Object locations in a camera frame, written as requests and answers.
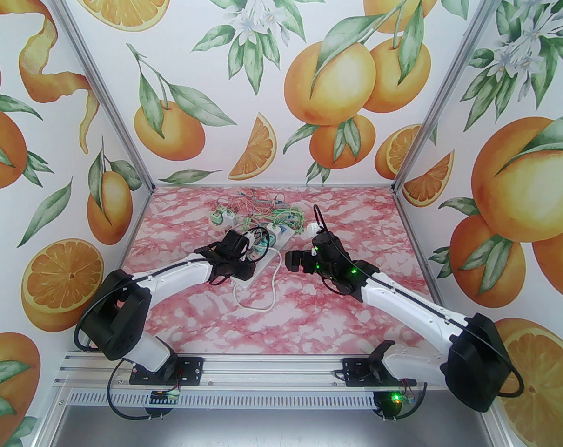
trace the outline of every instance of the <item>white power strip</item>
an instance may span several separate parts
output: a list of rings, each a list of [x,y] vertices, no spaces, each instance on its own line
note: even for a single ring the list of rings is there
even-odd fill
[[[281,227],[281,233],[276,237],[275,245],[273,245],[273,248],[281,251],[284,245],[286,245],[286,243],[290,241],[292,236],[294,236],[294,230],[282,224],[280,224],[279,227]],[[259,277],[261,272],[265,270],[265,268],[271,263],[271,260],[273,260],[273,257],[275,256],[277,256],[277,254],[274,251],[268,251],[263,260],[256,262],[255,272],[252,277],[247,280],[241,280],[232,277],[232,280],[239,288],[247,289]]]

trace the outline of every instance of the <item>pink marble surface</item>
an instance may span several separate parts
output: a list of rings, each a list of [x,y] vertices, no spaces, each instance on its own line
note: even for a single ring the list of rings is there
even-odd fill
[[[169,264],[195,248],[220,240],[223,230],[208,224],[218,203],[235,196],[231,188],[158,188],[124,268],[140,272]],[[388,189],[256,188],[258,198],[283,194],[301,206],[307,223],[317,203],[353,259],[379,266],[405,287],[430,299],[418,262]],[[294,236],[284,251],[310,247],[306,234]],[[245,305],[268,306],[271,277],[279,259],[248,290],[237,290]],[[277,303],[267,313],[235,304],[232,282],[198,285],[171,296],[149,314],[146,329],[178,352],[341,355],[371,352],[383,339],[410,346],[426,344],[396,319],[350,296],[329,292],[316,275],[288,272],[275,279]]]

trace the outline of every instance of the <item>metal floor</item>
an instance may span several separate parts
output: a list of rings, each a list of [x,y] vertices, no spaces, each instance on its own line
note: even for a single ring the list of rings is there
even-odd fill
[[[129,409],[135,413],[138,409]],[[449,392],[429,392],[413,416],[368,411],[175,409],[126,421],[109,408],[71,406],[52,447],[444,447],[492,445],[481,416]]]

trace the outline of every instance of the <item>white cable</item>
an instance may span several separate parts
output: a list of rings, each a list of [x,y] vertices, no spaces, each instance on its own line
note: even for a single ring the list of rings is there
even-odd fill
[[[241,308],[246,308],[249,309],[251,311],[259,311],[261,313],[266,313],[267,311],[271,311],[271,309],[273,309],[273,307],[275,306],[275,277],[277,275],[277,272],[279,272],[279,269],[282,267],[282,263],[283,263],[283,256],[282,254],[273,248],[269,248],[269,250],[277,253],[277,255],[280,258],[280,262],[277,265],[277,268],[275,269],[275,271],[273,272],[273,277],[271,279],[271,293],[273,294],[273,300],[271,301],[271,304],[266,307],[266,308],[254,308],[252,306],[246,306],[243,305],[241,302],[238,301],[238,298],[236,297],[236,289],[238,288],[238,285],[236,283],[234,283],[234,288],[232,289],[232,295],[234,296],[234,301],[236,302],[236,304],[241,307]]]

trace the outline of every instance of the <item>wall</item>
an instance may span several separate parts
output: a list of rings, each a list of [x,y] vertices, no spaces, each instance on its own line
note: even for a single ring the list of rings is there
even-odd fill
[[[389,183],[479,0],[64,2],[152,177],[221,184]]]
[[[80,72],[42,0],[0,0],[0,447],[30,443],[69,328],[148,196]]]
[[[439,291],[498,320],[514,444],[563,445],[563,0],[499,4],[431,137],[400,196]]]

